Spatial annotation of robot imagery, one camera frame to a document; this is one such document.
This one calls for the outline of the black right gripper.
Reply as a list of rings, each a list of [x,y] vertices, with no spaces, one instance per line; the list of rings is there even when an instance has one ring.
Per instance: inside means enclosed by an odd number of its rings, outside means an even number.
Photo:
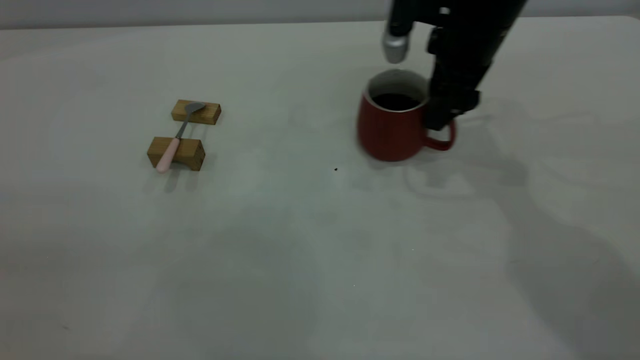
[[[423,127],[441,131],[481,100],[478,85],[506,37],[496,23],[439,25],[430,32],[427,52],[434,55],[430,94],[423,109]],[[452,88],[462,91],[452,92]]]

